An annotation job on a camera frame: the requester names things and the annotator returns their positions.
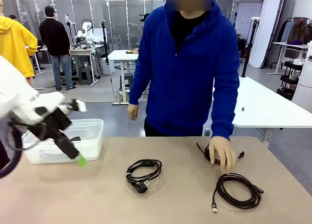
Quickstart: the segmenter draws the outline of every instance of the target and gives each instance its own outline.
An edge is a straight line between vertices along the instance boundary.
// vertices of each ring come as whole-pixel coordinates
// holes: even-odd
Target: hand
[[[215,163],[215,153],[219,155],[222,173],[225,173],[225,171],[230,173],[235,168],[237,157],[228,139],[222,136],[214,136],[209,143],[209,153],[211,165]]]
[[[131,120],[136,120],[137,119],[137,111],[138,111],[138,104],[129,104],[128,105],[128,114],[129,114],[129,118]]]

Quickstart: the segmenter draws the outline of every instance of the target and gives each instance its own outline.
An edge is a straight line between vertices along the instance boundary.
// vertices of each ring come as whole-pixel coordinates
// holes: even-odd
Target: yellow hoodie
[[[0,55],[26,78],[34,76],[29,56],[36,52],[37,42],[37,38],[18,21],[0,17]]]

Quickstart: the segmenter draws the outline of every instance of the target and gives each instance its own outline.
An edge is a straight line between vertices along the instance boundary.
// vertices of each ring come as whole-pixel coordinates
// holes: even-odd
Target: black jacket
[[[64,25],[52,18],[44,20],[39,31],[43,43],[47,46],[51,56],[64,56],[70,47],[69,38]]]

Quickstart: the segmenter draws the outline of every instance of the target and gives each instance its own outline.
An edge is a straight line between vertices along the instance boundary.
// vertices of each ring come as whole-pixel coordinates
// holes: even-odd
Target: black undershirt
[[[192,33],[194,28],[205,20],[207,14],[208,11],[197,18],[186,19],[181,15],[180,11],[175,11],[170,32],[175,40],[175,47],[177,51],[181,49],[186,37]]]

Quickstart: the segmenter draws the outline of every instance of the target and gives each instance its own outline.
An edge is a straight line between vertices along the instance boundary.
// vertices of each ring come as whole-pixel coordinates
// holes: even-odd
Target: man's right hand
[[[135,121],[137,119],[137,111],[138,111],[138,104],[137,105],[129,104],[128,114],[129,114],[129,118],[131,120]]]

